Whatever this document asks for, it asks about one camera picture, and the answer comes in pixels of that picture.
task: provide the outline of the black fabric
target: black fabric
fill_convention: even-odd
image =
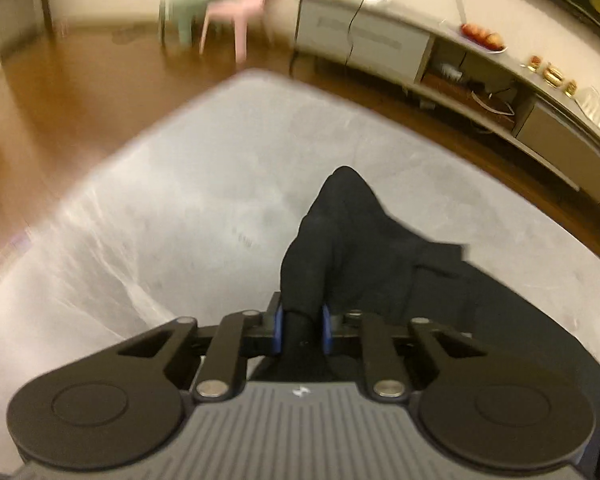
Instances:
[[[325,181],[302,220],[282,261],[280,291],[283,354],[256,380],[328,381],[355,373],[351,362],[320,352],[325,303],[332,314],[357,308],[392,324],[429,317],[570,377],[597,421],[579,468],[600,479],[598,362],[548,316],[464,262],[461,246],[428,241],[389,217],[351,168]]]

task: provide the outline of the metal screw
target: metal screw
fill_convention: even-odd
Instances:
[[[196,391],[202,397],[215,399],[216,397],[222,397],[225,393],[227,393],[229,391],[229,385],[224,381],[209,379],[207,381],[202,381],[196,387]]]
[[[393,379],[385,379],[374,384],[374,391],[380,397],[400,397],[404,394],[404,384]]]
[[[262,323],[262,313],[257,310],[243,310],[242,315],[245,317],[245,328],[259,326]]]

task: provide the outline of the floor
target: floor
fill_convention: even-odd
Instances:
[[[289,51],[258,41],[243,68],[286,74]],[[210,40],[204,57],[154,34],[106,31],[41,40],[0,75],[0,250],[52,210],[91,168],[155,121],[236,72],[229,38]],[[407,104],[395,88],[301,58],[296,79],[357,102],[434,140],[535,204],[600,257],[600,208],[526,155],[475,133],[453,116],[449,126]]]

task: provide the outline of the pink plastic chair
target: pink plastic chair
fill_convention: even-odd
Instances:
[[[249,18],[259,16],[264,23],[265,0],[239,0],[237,2],[211,2],[206,6],[205,24],[202,27],[200,38],[200,54],[205,49],[206,32],[210,20],[228,20],[234,22],[235,29],[235,62],[242,63],[247,57],[247,21]]]

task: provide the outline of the metal rivet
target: metal rivet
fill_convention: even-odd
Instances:
[[[385,379],[374,384],[374,391],[380,397],[400,397],[404,394],[404,384],[393,379]]]
[[[203,397],[222,397],[229,391],[229,385],[224,381],[209,379],[208,381],[202,381],[196,387],[196,391]]]

